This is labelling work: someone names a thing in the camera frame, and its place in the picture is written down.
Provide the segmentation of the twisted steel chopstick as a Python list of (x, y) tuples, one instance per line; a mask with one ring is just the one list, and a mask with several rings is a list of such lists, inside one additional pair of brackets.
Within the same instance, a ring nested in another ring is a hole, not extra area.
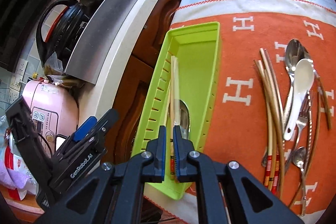
[(311, 142), (312, 142), (312, 134), (313, 134), (313, 121), (312, 121), (312, 104), (313, 104), (313, 92), (307, 93), (308, 99), (308, 133), (307, 133), (307, 141), (306, 141), (306, 156), (304, 160), (304, 171), (307, 173), (307, 165), (310, 158), (311, 151)]

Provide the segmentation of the red-banded bamboo chopstick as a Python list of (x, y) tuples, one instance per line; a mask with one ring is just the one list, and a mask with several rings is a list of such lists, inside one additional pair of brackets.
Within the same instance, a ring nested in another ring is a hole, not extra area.
[(173, 131), (174, 126), (181, 124), (181, 112), (179, 102), (179, 69), (178, 59), (171, 56), (171, 81), (170, 81), (170, 121), (171, 121), (171, 137), (170, 137), (170, 177), (175, 179), (175, 163), (174, 163), (174, 144)]
[(268, 77), (268, 72), (264, 68), (261, 60), (255, 61), (257, 72), (260, 76), (262, 88), (264, 89), (264, 98), (266, 105), (266, 119), (267, 119), (267, 132), (268, 144), (266, 149), (266, 165), (264, 173), (264, 186), (268, 188), (273, 194), (277, 192), (278, 177), (280, 173), (280, 155), (278, 150), (276, 124), (274, 122), (275, 108), (274, 108), (274, 95), (271, 88), (271, 82)]

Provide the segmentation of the dark wooden chopstick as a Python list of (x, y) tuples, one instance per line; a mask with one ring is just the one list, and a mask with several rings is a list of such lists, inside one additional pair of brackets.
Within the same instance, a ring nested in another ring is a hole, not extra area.
[(276, 132), (277, 132), (277, 142), (278, 142), (278, 150), (279, 150), (279, 159), (280, 159), (280, 173), (278, 177), (278, 186), (276, 194), (280, 199), (282, 199), (284, 192), (284, 177), (285, 177), (285, 158), (284, 158), (284, 141), (282, 138), (283, 124), (282, 124), (282, 106), (281, 106), (281, 97), (278, 89), (276, 74), (274, 72), (272, 63), (270, 61), (270, 57), (268, 52), (260, 48), (260, 56), (261, 61), (264, 65), (264, 68), (268, 72), (268, 77), (271, 82), (271, 88), (274, 95), (274, 108), (275, 108), (275, 116), (274, 122), (276, 124)]

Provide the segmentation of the wood-handled steel spoon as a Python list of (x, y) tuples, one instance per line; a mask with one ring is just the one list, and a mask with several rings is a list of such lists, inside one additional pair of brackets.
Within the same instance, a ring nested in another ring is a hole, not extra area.
[(315, 69), (313, 59), (311, 58), (307, 49), (304, 46), (302, 46), (302, 48), (303, 48), (303, 53), (304, 53), (305, 58), (308, 59), (313, 66), (315, 79), (317, 81), (317, 85), (318, 85), (318, 88), (319, 88), (319, 93), (322, 95), (323, 109), (324, 109), (324, 112), (325, 112), (325, 115), (326, 115), (326, 120), (327, 120), (327, 128), (328, 128), (328, 130), (332, 130), (333, 125), (332, 125), (332, 121), (331, 121), (329, 103), (328, 103), (328, 100), (327, 100), (326, 91), (324, 89), (324, 86), (323, 86), (323, 83), (322, 83), (322, 80), (321, 80), (321, 76), (318, 74), (317, 70)]

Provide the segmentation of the pink rice cooker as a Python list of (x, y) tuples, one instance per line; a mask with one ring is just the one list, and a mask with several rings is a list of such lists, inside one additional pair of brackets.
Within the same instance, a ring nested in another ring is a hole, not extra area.
[(39, 140), (48, 156), (55, 152), (56, 136), (70, 136), (76, 131), (79, 109), (75, 99), (54, 84), (29, 81), (22, 94), (31, 110), (31, 118)]

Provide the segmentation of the green plastic utensil tray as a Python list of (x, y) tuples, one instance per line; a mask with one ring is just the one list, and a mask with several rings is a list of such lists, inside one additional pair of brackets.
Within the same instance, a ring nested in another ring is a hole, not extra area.
[(171, 57), (178, 59), (179, 98), (189, 111), (189, 139), (203, 151), (218, 87), (221, 60), (220, 24), (209, 22), (169, 30), (163, 41), (151, 78), (132, 148), (132, 155), (145, 150), (158, 136), (165, 120), (170, 85)]

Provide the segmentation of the small steel spoon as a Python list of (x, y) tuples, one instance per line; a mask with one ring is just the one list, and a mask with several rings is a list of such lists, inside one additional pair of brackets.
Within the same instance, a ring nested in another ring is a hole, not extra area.
[(305, 158), (306, 158), (306, 148), (305, 147), (299, 147), (295, 150), (293, 157), (292, 157), (292, 163), (299, 169), (301, 173), (301, 186), (299, 187), (302, 192), (302, 210), (301, 210), (301, 216), (303, 217), (305, 215), (306, 211), (306, 181), (305, 181)]

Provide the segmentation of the steel spoon in tray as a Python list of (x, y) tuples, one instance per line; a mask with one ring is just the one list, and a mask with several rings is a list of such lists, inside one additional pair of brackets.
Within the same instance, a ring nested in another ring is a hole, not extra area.
[[(169, 124), (171, 124), (171, 122), (174, 123), (173, 118), (171, 117), (171, 102), (169, 104), (168, 107), (168, 114), (169, 114), (169, 118), (170, 118), (170, 122)], [(181, 128), (181, 134), (182, 134), (182, 138), (183, 139), (189, 139), (189, 132), (190, 132), (190, 114), (189, 114), (189, 110), (187, 105), (183, 102), (183, 100), (179, 100), (179, 114), (180, 114), (180, 128)], [(170, 130), (170, 139), (171, 142), (173, 142), (173, 125), (171, 125), (171, 130)]]

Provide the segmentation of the stainless steel splash guard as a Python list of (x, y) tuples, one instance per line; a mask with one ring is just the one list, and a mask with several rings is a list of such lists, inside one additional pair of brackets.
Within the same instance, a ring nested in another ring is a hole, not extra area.
[(84, 28), (64, 73), (96, 84), (114, 38), (137, 0), (104, 0)]

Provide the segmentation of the black kettle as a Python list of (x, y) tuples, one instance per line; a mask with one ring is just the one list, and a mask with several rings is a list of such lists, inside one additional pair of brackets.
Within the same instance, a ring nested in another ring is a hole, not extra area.
[[(66, 8), (52, 23), (44, 39), (42, 25), (53, 8), (60, 5)], [(57, 0), (46, 9), (39, 20), (36, 33), (37, 50), (42, 65), (45, 65), (49, 57), (56, 53), (63, 67), (67, 66), (77, 40), (89, 21), (86, 11), (87, 7), (77, 0)]]

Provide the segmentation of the steel fork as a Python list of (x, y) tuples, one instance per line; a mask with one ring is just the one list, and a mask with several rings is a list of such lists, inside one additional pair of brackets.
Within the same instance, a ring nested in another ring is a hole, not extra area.
[(289, 169), (289, 166), (290, 166), (290, 163), (291, 163), (294, 151), (298, 147), (302, 130), (307, 126), (307, 123), (308, 123), (309, 108), (310, 108), (310, 105), (311, 105), (310, 99), (311, 99), (310, 98), (310, 92), (307, 92), (307, 95), (306, 95), (305, 100), (304, 100), (304, 102), (302, 104), (301, 111), (299, 113), (298, 119), (296, 121), (297, 135), (296, 135), (296, 138), (295, 138), (295, 143), (294, 143), (294, 145), (292, 147), (292, 150), (290, 151), (290, 154), (288, 156), (288, 159), (287, 159), (287, 161), (285, 163), (285, 171), (286, 172)]

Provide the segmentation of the orange H-pattern blanket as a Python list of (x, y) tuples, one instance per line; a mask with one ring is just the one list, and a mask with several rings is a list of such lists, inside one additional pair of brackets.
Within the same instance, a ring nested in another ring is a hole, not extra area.
[[(335, 0), (182, 0), (172, 28), (220, 23), (221, 61), (215, 108), (204, 153), (211, 159), (240, 162), (261, 182), (261, 159), (268, 140), (264, 91), (254, 61), (260, 48), (269, 54), (283, 102), (289, 90), (285, 49), (298, 39), (321, 75), (333, 129), (321, 108), (317, 148), (307, 174), (305, 223), (322, 222), (335, 195)], [(198, 223), (195, 185), (173, 200), (154, 185), (145, 197), (185, 223)]]

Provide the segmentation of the brown wooden chopstick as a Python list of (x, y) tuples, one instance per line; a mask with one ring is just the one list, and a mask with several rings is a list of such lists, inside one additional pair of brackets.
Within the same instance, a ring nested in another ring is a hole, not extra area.
[[(315, 133), (314, 133), (314, 138), (313, 138), (313, 143), (311, 144), (311, 140), (309, 141), (308, 145), (309, 146), (307, 149), (309, 149), (309, 151), (306, 151), (306, 158), (305, 161), (303, 162), (305, 165), (304, 167), (304, 173), (305, 176), (303, 177), (305, 180), (307, 180), (309, 171), (311, 169), (312, 166), (312, 162), (315, 156), (315, 152), (317, 149), (317, 142), (318, 142), (318, 138), (319, 138), (319, 131), (320, 131), (320, 124), (321, 124), (321, 102), (322, 102), (322, 98), (321, 98), (321, 92), (318, 91), (317, 93), (317, 103), (318, 103), (318, 109), (317, 109), (317, 121), (316, 121), (316, 125), (315, 125)], [(294, 197), (291, 199), (290, 204), (288, 205), (288, 208), (291, 208), (294, 203), (295, 203), (295, 199), (297, 198), (299, 191), (303, 190), (303, 180), (301, 179), (301, 182), (299, 184), (298, 189), (295, 192)]]

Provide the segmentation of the white ceramic spoon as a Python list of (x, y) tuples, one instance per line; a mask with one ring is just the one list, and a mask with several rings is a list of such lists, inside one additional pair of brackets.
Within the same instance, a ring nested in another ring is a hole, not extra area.
[(288, 141), (292, 138), (296, 121), (306, 97), (307, 92), (314, 83), (314, 68), (310, 59), (301, 59), (295, 66), (294, 83), (293, 83), (293, 101), (291, 110), (286, 124), (283, 138)]

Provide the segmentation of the large steel spoon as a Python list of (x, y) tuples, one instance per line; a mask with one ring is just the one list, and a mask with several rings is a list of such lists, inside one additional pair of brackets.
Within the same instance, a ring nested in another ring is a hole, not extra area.
[(285, 53), (285, 66), (290, 78), (290, 89), (284, 110), (284, 130), (286, 124), (288, 123), (291, 104), (293, 101), (293, 83), (294, 83), (295, 66), (301, 59), (305, 59), (302, 44), (297, 39), (291, 39), (291, 41), (287, 45)]

